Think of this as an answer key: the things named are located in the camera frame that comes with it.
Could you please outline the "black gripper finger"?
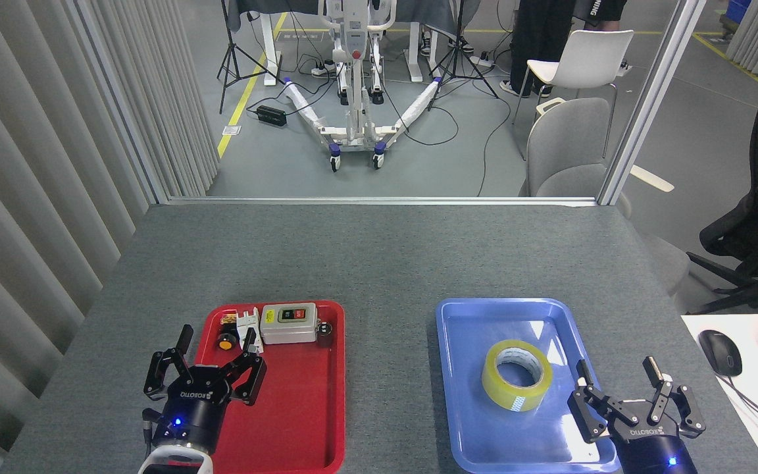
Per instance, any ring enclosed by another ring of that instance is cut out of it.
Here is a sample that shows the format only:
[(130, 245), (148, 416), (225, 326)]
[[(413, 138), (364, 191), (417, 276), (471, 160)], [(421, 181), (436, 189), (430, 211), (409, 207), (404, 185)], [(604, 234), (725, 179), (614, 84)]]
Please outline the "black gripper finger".
[(220, 381), (228, 387), (229, 399), (238, 400), (252, 407), (257, 401), (264, 381), (267, 365), (258, 352), (258, 333), (255, 327), (247, 327), (241, 353), (220, 368)]
[(567, 403), (584, 442), (592, 444), (600, 438), (608, 437), (608, 422), (613, 419), (634, 426), (634, 414), (626, 410), (624, 402), (614, 401), (595, 386), (584, 358), (578, 360), (576, 370), (578, 380)]
[(670, 375), (661, 372), (655, 358), (651, 356), (644, 357), (642, 365), (649, 377), (650, 385), (655, 388), (655, 396), (646, 421), (650, 425), (659, 424), (668, 400), (671, 399), (680, 415), (678, 424), (680, 434), (691, 439), (703, 434), (706, 431), (706, 423), (695, 401), (693, 390), (688, 385), (674, 383)]
[(165, 351), (157, 351), (151, 356), (151, 363), (145, 376), (145, 383), (143, 387), (143, 393), (151, 401), (160, 400), (165, 394), (166, 386), (164, 379), (166, 370), (169, 365), (175, 366), (175, 369), (180, 376), (180, 380), (188, 385), (193, 383), (193, 376), (191, 374), (190, 367), (186, 361), (186, 353), (190, 346), (193, 336), (193, 327), (189, 324), (185, 324), (181, 331), (178, 341), (174, 347), (168, 348)]

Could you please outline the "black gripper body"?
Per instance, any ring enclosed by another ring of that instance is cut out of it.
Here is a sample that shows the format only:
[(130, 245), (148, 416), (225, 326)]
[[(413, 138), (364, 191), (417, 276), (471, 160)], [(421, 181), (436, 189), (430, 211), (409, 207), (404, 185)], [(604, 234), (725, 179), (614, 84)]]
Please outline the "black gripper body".
[(177, 378), (166, 390), (166, 403), (157, 420), (157, 445), (192, 444), (214, 450), (232, 389), (214, 365), (189, 369), (192, 383)]
[(619, 417), (609, 421), (609, 433), (620, 467), (625, 473), (697, 473), (682, 440), (679, 423), (665, 412), (653, 420), (653, 403), (644, 399), (623, 401), (626, 411), (638, 418), (634, 426)]

